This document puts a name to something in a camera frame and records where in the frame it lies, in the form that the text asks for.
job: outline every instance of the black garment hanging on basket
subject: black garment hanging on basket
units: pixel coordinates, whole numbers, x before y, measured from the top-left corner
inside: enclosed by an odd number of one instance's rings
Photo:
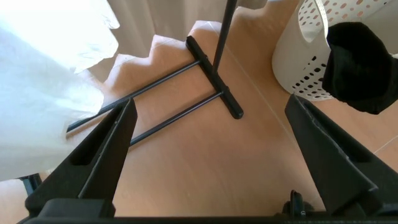
[[[329,28],[331,48],[322,88],[353,108],[379,114],[398,99],[398,60],[360,22]]]

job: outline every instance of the floor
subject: floor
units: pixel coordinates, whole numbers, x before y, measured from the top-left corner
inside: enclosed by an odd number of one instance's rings
[[[220,99],[131,147],[114,198],[117,216],[273,215],[292,189],[317,209],[322,200],[284,115],[289,94],[272,73],[272,52],[297,1],[237,9],[219,73],[244,110],[231,117]],[[213,60],[220,24],[198,21],[191,35]],[[193,60],[183,42],[155,36],[148,58],[119,55],[104,83],[106,102]],[[135,98],[134,136],[212,94],[199,67]],[[398,104],[378,116],[336,100],[314,103],[398,170]],[[81,141],[93,128],[69,135]],[[27,212],[19,180],[0,182],[0,217],[15,223]]]

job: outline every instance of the white cloth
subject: white cloth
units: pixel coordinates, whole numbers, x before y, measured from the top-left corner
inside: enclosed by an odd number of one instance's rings
[[[90,3],[1,3],[0,180],[56,167],[75,147],[68,124],[100,110],[102,92],[73,72],[113,56],[119,24],[106,1]]]

